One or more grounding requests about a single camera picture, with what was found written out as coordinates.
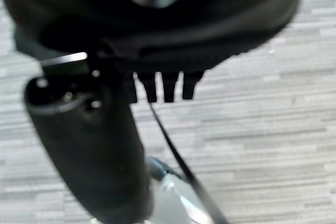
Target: wire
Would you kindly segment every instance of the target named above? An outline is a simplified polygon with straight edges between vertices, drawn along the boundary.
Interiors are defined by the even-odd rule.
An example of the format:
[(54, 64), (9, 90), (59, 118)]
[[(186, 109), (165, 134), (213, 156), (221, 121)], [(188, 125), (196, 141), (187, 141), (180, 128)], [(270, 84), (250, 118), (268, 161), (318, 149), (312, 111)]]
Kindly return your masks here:
[(178, 162), (179, 166), (181, 167), (187, 181), (193, 187), (194, 191), (196, 192), (197, 196), (199, 197), (200, 201), (203, 203), (204, 208), (209, 213), (210, 217), (212, 218), (214, 224), (229, 224), (226, 220), (220, 208), (216, 205), (216, 203), (211, 198), (210, 194), (206, 191), (202, 183), (196, 178), (193, 172), (190, 170), (188, 165), (184, 162), (184, 159), (178, 153), (176, 147), (174, 146), (173, 142), (171, 141), (166, 129), (164, 128), (160, 118), (158, 117), (156, 111), (153, 108), (152, 104), (149, 104), (151, 111), (155, 117), (156, 122), (158, 123), (166, 142), (172, 151), (176, 161)]

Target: black plastic part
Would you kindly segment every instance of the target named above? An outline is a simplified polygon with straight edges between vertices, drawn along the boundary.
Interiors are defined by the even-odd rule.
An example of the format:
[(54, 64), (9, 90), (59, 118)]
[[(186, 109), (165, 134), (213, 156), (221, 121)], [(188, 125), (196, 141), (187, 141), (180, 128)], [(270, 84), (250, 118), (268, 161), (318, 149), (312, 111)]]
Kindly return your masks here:
[(174, 102), (175, 87), (178, 80), (179, 73), (162, 73), (162, 82), (164, 90), (164, 101)]
[(138, 73), (138, 78), (142, 82), (146, 90), (148, 102), (149, 103), (157, 102), (158, 97), (156, 96), (155, 74)]
[(151, 177), (157, 181), (161, 181), (167, 174), (172, 174), (180, 178), (181, 180), (187, 182), (185, 176), (177, 173), (169, 165), (167, 165), (166, 163), (162, 162), (161, 160), (155, 157), (148, 157), (146, 159), (146, 164), (149, 169)]
[(123, 0), (4, 1), (16, 25), (37, 43), (79, 52), (92, 51), (110, 38), (118, 67), (133, 72), (212, 68), (264, 43), (291, 20), (299, 4), (299, 0), (179, 0), (153, 10)]
[(137, 89), (135, 88), (135, 80), (133, 77), (133, 73), (128, 73), (124, 76), (124, 83), (129, 102), (137, 103), (138, 102), (138, 97), (136, 95)]
[[(123, 87), (50, 97), (36, 79), (25, 90), (27, 111), (60, 175), (80, 203), (105, 224), (133, 224), (152, 211), (143, 146)], [(92, 108), (100, 101), (100, 108)]]
[(184, 73), (183, 77), (183, 99), (194, 98), (196, 84), (202, 79), (204, 72)]

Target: striped carpet floor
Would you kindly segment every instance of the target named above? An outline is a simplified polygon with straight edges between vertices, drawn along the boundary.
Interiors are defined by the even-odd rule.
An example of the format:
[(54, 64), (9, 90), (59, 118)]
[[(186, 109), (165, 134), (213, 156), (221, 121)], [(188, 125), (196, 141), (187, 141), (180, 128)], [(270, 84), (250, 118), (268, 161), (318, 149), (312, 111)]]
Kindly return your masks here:
[[(0, 4), (0, 224), (89, 223), (24, 111), (39, 66), (14, 51)], [(335, 42), (336, 0), (303, 0), (279, 36), (209, 71), (194, 101), (179, 83), (175, 104), (155, 105), (232, 224), (336, 223)], [(146, 151), (176, 166), (138, 90)]]

